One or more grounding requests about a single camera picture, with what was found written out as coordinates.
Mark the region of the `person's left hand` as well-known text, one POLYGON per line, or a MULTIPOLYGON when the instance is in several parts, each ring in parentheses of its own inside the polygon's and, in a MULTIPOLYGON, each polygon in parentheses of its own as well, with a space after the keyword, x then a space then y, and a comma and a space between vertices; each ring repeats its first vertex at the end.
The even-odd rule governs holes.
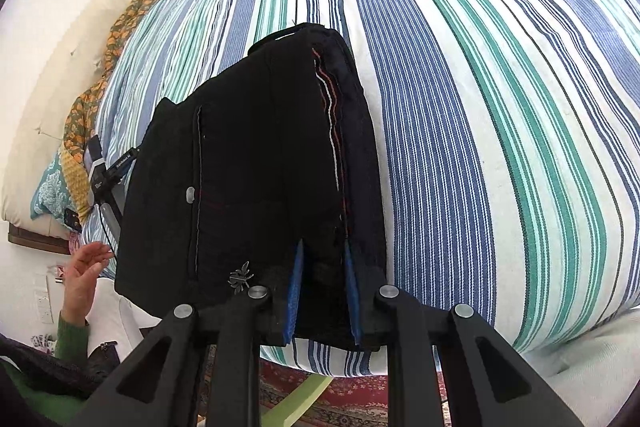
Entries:
POLYGON ((96 282, 114 257, 111 247, 100 242, 81 246, 63 272, 64 295, 60 317, 77 327, 85 325, 96 293, 96 282))

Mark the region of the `green sleeved left forearm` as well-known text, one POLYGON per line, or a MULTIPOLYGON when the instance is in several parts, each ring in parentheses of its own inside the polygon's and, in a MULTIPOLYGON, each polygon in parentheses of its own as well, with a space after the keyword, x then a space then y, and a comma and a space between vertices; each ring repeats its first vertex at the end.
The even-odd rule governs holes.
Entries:
POLYGON ((85 317, 62 311, 58 316, 55 358, 78 367, 84 366, 88 360, 89 333, 90 327, 85 317))

